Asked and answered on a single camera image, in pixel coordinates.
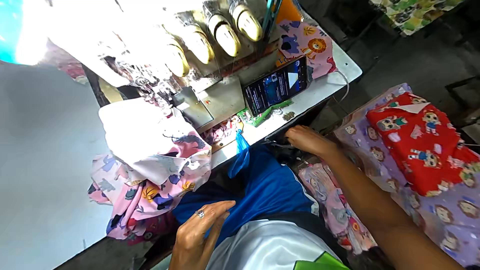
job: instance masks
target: red fabric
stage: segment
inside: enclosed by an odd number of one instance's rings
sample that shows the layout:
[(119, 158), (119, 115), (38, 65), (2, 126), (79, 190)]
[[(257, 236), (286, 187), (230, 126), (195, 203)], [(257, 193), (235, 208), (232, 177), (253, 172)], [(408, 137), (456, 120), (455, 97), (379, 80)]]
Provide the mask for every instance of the red fabric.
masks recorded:
[[(421, 196), (435, 196), (449, 185), (461, 183), (464, 164), (478, 162), (479, 158), (463, 146), (447, 115), (432, 104), (419, 113), (395, 108), (422, 103), (426, 100), (405, 93), (369, 111), (367, 119), (382, 136), (411, 188)], [(375, 149), (372, 154), (383, 161), (383, 155)]]

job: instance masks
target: white shirt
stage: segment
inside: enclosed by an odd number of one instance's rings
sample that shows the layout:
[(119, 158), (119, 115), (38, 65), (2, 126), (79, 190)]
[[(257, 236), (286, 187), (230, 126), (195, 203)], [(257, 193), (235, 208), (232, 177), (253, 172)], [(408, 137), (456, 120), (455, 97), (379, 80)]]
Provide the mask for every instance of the white shirt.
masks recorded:
[(324, 251), (318, 236), (289, 221), (251, 221), (214, 251), (207, 270), (292, 270), (297, 260), (315, 261)]

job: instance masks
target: cable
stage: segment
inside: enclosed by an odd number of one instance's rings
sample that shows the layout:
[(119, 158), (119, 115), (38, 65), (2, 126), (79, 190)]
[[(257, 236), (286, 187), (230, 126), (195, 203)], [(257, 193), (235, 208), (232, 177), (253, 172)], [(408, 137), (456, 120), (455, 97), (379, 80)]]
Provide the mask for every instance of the cable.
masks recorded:
[(343, 73), (341, 71), (337, 71), (338, 73), (340, 73), (340, 75), (342, 75), (343, 79), (345, 80), (345, 82), (347, 83), (347, 91), (345, 92), (345, 94), (343, 95), (342, 99), (338, 102), (342, 102), (348, 95), (348, 92), (350, 91), (350, 83), (348, 82), (348, 79), (347, 77), (345, 77), (345, 75), (343, 75)]

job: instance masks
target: green patterned fabric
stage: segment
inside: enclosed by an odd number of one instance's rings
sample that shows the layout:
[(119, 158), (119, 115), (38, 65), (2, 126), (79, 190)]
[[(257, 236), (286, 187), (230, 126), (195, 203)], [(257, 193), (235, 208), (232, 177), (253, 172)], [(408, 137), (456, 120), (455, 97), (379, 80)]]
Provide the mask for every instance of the green patterned fabric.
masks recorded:
[(370, 0), (409, 36), (428, 25), (464, 0)]

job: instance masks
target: white table top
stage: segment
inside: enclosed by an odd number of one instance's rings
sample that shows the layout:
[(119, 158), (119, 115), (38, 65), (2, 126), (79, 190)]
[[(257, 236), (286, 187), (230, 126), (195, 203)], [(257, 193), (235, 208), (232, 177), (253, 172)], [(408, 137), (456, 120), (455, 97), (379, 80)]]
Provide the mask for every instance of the white table top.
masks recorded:
[[(340, 48), (340, 46), (333, 42), (333, 57), (337, 68), (347, 77), (349, 82), (352, 82), (362, 74), (360, 67)], [(294, 112), (295, 119), (309, 108), (320, 103), (331, 94), (337, 92), (346, 85), (345, 80), (338, 72), (330, 73), (326, 76), (315, 79), (307, 89), (292, 98), (293, 104), (282, 108), (283, 113)], [(275, 130), (281, 128), (289, 121), (283, 119), (283, 115), (272, 115), (269, 119), (263, 122), (258, 127), (245, 124), (243, 128), (243, 137), (252, 145), (259, 140), (265, 138)], [(222, 164), (237, 154), (237, 142), (226, 145), (222, 149), (213, 153), (212, 168)]]

